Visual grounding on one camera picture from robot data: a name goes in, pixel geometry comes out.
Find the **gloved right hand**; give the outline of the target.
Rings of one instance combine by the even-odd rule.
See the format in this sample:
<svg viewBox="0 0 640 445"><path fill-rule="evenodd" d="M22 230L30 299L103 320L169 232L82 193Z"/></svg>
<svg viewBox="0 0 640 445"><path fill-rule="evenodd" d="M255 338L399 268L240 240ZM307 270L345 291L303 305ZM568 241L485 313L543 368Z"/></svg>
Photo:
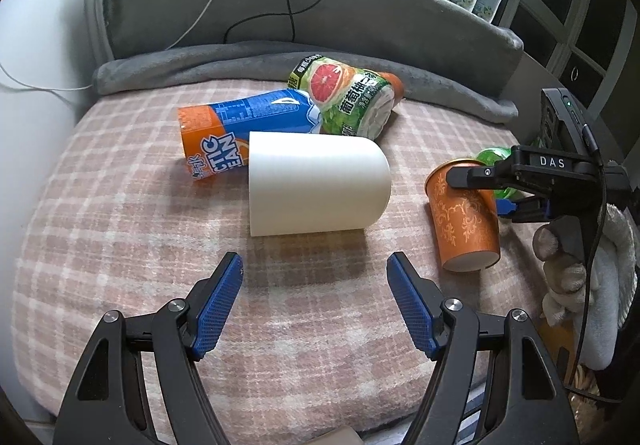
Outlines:
<svg viewBox="0 0 640 445"><path fill-rule="evenodd" d="M542 225L534 234L534 253L544 263L548 292L542 313L551 327L570 321L579 338L582 309L589 306L580 361L593 370L603 370L614 356L618 330L623 328L638 287L636 266L639 243L630 218L616 206L606 207L603 233L592 264L586 265L561 249L551 227Z"/></svg>

